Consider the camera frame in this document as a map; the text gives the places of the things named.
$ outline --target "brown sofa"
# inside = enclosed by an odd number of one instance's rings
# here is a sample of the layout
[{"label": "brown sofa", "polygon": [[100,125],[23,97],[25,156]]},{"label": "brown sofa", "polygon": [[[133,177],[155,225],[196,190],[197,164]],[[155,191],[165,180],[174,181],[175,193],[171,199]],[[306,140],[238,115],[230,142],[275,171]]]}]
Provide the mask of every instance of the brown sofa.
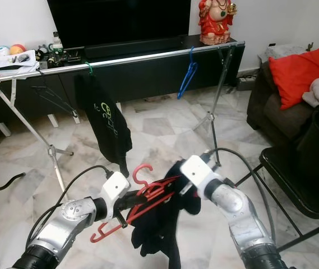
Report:
[{"label": "brown sofa", "polygon": [[261,129],[276,145],[298,138],[314,111],[305,102],[285,110],[280,110],[280,106],[279,90],[266,62],[260,68],[250,96],[247,123],[253,129]]}]

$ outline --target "marble floor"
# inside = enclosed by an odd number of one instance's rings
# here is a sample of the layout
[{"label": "marble floor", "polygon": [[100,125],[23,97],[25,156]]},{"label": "marble floor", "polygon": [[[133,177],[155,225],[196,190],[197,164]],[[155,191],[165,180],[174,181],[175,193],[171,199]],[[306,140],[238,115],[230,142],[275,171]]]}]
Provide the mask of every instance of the marble floor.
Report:
[{"label": "marble floor", "polygon": [[[214,99],[214,88],[187,92],[177,100],[175,95],[160,96],[148,100],[122,103],[122,111],[131,130],[133,149],[127,154],[130,172],[141,163],[150,163],[154,171],[140,171],[138,177],[148,181],[161,179],[178,159],[200,154],[212,147],[208,123],[196,131],[193,127],[205,116]],[[252,166],[258,164],[260,152],[270,146],[269,141],[246,123],[246,109],[250,92],[224,89],[215,111],[215,127],[218,145],[240,152]],[[81,115],[76,125],[67,115],[56,115],[59,127],[53,128],[48,118],[33,120],[33,125],[57,148],[75,152],[62,155],[59,165],[65,183],[84,169],[106,165],[119,170],[100,153],[91,126]],[[26,176],[0,192],[0,268],[8,268],[19,258],[25,248],[26,237],[34,221],[58,199],[61,189],[46,149],[21,124],[9,124],[11,137],[0,135],[0,185],[12,176],[26,172]],[[218,170],[232,181],[247,174],[247,169],[237,157],[221,153],[222,167]],[[304,217],[296,211],[281,193],[267,172],[262,176],[288,208],[292,218],[303,231],[316,227],[319,221]],[[71,198],[97,197],[105,181],[101,170],[92,170],[79,179],[70,189]],[[137,189],[131,179],[132,189]],[[259,191],[252,179],[241,185],[253,201],[257,213],[269,228],[269,221]],[[269,197],[269,204],[276,227],[278,245],[297,237],[283,213]],[[131,244],[132,228],[121,229],[99,243],[89,238],[99,224],[85,229],[76,239],[59,268],[167,268],[168,259],[162,253],[140,256],[139,249]],[[218,209],[209,201],[203,201],[197,216],[181,212],[178,220],[177,239],[182,268],[241,269],[228,232],[228,226]],[[319,269],[319,235],[282,253],[288,266],[297,269]]]}]

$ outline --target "red pillow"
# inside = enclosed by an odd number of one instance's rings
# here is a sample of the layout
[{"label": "red pillow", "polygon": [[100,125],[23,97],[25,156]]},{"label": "red pillow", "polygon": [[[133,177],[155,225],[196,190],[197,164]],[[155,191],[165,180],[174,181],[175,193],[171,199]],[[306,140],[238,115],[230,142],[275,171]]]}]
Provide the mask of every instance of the red pillow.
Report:
[{"label": "red pillow", "polygon": [[269,58],[275,85],[281,96],[281,109],[290,108],[302,101],[303,93],[319,78],[319,49],[280,59]]}]

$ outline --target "black jacket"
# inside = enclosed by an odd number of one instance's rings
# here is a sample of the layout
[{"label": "black jacket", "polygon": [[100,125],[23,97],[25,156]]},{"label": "black jacket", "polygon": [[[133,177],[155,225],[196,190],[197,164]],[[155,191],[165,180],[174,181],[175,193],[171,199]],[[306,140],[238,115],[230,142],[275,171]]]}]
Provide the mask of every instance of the black jacket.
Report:
[{"label": "black jacket", "polygon": [[132,140],[122,113],[94,76],[76,76],[75,89],[78,106],[87,114],[100,151],[128,177],[126,152],[132,148]]}]

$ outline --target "toy figure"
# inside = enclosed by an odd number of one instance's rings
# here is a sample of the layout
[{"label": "toy figure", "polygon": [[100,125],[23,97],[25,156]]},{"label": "toy figure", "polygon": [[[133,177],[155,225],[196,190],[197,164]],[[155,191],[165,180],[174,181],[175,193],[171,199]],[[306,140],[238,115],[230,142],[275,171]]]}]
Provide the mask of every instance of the toy figure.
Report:
[{"label": "toy figure", "polygon": [[230,0],[201,0],[199,10],[200,41],[206,45],[228,42],[228,25],[233,24],[233,16],[237,13],[236,5]]}]

